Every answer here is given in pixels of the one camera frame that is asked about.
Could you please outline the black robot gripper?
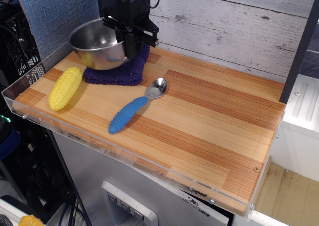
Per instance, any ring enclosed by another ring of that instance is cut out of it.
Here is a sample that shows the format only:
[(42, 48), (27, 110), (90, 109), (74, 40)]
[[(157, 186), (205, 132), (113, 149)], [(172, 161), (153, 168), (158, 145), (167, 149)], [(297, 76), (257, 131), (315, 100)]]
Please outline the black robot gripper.
[(149, 19), (149, 14), (159, 2), (151, 6), (151, 0), (116, 0), (113, 13), (104, 7), (104, 25), (115, 30), (118, 43), (125, 42), (128, 59), (140, 53), (143, 43), (157, 46), (159, 28)]

